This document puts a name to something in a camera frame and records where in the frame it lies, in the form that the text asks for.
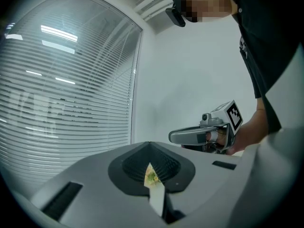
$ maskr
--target person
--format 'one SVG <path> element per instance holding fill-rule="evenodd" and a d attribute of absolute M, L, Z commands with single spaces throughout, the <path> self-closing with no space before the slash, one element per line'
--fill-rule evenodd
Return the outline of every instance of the person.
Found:
<path fill-rule="evenodd" d="M 265 94 L 288 66 L 301 42 L 299 1 L 173 0 L 176 9 L 190 22 L 232 15 L 239 26 L 240 53 L 252 80 L 257 106 L 250 121 L 239 129 L 235 143 L 226 151 L 228 155 L 259 143 L 281 128 Z M 217 143 L 224 145 L 223 131 L 219 131 Z"/>

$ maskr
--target vr headset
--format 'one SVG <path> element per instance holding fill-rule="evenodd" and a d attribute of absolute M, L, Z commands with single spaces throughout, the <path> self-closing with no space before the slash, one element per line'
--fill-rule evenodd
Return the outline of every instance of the vr headset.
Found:
<path fill-rule="evenodd" d="M 183 19 L 181 13 L 185 14 L 186 20 L 195 23 L 198 21 L 198 18 L 195 17 L 190 9 L 187 8 L 186 6 L 186 1 L 185 0 L 173 0 L 173 7 L 172 8 L 167 8 L 166 9 L 166 14 L 169 16 L 171 21 L 180 27 L 185 27 L 186 22 Z"/>

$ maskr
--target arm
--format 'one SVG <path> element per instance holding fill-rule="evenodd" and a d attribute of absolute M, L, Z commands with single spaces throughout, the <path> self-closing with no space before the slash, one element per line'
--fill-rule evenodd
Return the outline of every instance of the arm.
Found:
<path fill-rule="evenodd" d="M 249 122 L 242 125 L 237 132 L 234 145 L 227 150 L 226 154 L 232 155 L 238 151 L 244 150 L 247 146 L 259 143 L 268 134 L 268 123 L 265 107 L 262 98 L 257 99 L 256 112 L 253 114 Z M 221 145 L 225 144 L 225 135 L 218 134 L 217 142 Z"/>

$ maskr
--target black rectangular slot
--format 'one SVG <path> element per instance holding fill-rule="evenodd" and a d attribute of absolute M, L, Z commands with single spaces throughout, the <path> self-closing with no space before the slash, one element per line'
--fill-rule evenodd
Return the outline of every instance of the black rectangular slot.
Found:
<path fill-rule="evenodd" d="M 76 197 L 82 185 L 74 182 L 69 182 L 42 210 L 54 220 L 59 220 L 73 199 Z"/>
<path fill-rule="evenodd" d="M 235 164 L 230 164 L 230 163 L 226 163 L 226 162 L 222 162 L 222 161 L 220 161 L 220 162 L 219 161 L 214 161 L 212 163 L 212 165 L 223 167 L 223 168 L 226 168 L 226 169 L 229 169 L 229 170 L 234 170 L 237 166 Z"/>

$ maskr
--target window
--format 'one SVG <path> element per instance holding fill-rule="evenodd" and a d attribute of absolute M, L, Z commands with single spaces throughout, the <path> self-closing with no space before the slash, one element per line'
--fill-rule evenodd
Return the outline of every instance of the window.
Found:
<path fill-rule="evenodd" d="M 43 0 L 0 52 L 0 161 L 25 197 L 76 161 L 131 143 L 142 30 L 101 0 Z"/>

